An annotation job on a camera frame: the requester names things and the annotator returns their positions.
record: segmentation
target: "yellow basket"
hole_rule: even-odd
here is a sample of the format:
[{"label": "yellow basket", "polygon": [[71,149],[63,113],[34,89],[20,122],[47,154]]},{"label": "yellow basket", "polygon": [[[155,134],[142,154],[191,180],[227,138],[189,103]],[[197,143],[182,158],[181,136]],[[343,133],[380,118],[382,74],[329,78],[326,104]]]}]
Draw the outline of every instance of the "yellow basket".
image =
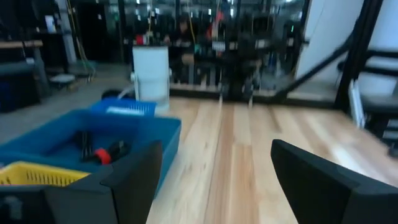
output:
[{"label": "yellow basket", "polygon": [[55,185],[64,187],[84,178],[89,173],[59,167],[13,162],[0,169],[0,185]]}]

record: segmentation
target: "blue plastic bin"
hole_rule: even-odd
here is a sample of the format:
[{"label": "blue plastic bin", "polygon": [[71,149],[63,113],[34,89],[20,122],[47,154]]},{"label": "blue plastic bin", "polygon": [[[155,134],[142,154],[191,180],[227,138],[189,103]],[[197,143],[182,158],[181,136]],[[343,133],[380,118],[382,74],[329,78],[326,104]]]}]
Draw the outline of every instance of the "blue plastic bin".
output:
[{"label": "blue plastic bin", "polygon": [[154,116],[156,103],[140,102],[129,99],[106,98],[91,107],[101,113]]},{"label": "blue plastic bin", "polygon": [[77,131],[93,133],[94,149],[107,148],[113,142],[123,140],[132,144],[132,152],[139,152],[150,142],[160,140],[163,145],[163,163],[159,190],[178,150],[181,121],[173,118],[97,113],[90,110],[71,111],[0,146],[0,163],[8,165],[22,160],[96,172],[100,165],[80,162],[80,149],[72,141]]}]

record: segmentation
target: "table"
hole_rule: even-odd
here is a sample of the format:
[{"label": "table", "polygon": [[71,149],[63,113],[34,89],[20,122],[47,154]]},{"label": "table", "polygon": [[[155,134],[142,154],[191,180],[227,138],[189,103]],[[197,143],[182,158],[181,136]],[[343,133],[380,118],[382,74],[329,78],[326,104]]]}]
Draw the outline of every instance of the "table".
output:
[{"label": "table", "polygon": [[147,223],[296,223],[270,157],[282,139],[398,186],[387,147],[339,111],[172,98],[178,154]]},{"label": "table", "polygon": [[[42,60],[42,56],[40,54],[40,47],[43,46],[43,42],[41,40],[29,40],[25,41],[25,47],[33,48],[35,67],[37,69],[37,74],[40,78],[40,84],[43,88],[43,94],[48,96],[50,94],[50,85],[47,80],[47,75],[44,69],[44,62]],[[15,48],[23,48],[22,41],[0,41],[0,49],[15,49]]]}]

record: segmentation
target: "white container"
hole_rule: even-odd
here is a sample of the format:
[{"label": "white container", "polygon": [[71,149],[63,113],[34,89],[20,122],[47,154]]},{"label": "white container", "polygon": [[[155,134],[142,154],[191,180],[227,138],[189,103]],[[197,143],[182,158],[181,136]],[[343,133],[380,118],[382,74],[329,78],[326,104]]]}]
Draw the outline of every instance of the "white container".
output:
[{"label": "white container", "polygon": [[157,104],[156,112],[170,107],[169,50],[166,46],[134,46],[134,86],[136,98]]},{"label": "white container", "polygon": [[47,26],[47,32],[53,34],[57,32],[57,28],[55,28],[55,21],[53,16],[45,16],[45,25]]}]

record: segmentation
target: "person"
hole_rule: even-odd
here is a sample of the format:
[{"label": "person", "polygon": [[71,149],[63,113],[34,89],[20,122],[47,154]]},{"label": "person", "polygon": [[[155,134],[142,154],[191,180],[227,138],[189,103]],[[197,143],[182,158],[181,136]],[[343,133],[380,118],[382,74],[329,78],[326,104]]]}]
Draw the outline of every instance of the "person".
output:
[{"label": "person", "polygon": [[[188,16],[181,16],[179,28],[164,37],[166,44],[175,43],[169,48],[170,67],[175,74],[175,82],[188,83],[187,75],[181,73],[182,65],[194,64],[193,51],[195,45],[189,19]],[[189,47],[179,47],[182,42],[190,42],[191,45]]]},{"label": "person", "polygon": [[164,42],[166,44],[177,42],[176,45],[179,45],[181,42],[193,43],[192,28],[190,26],[190,19],[188,16],[181,16],[179,29],[172,34],[166,35]]}]

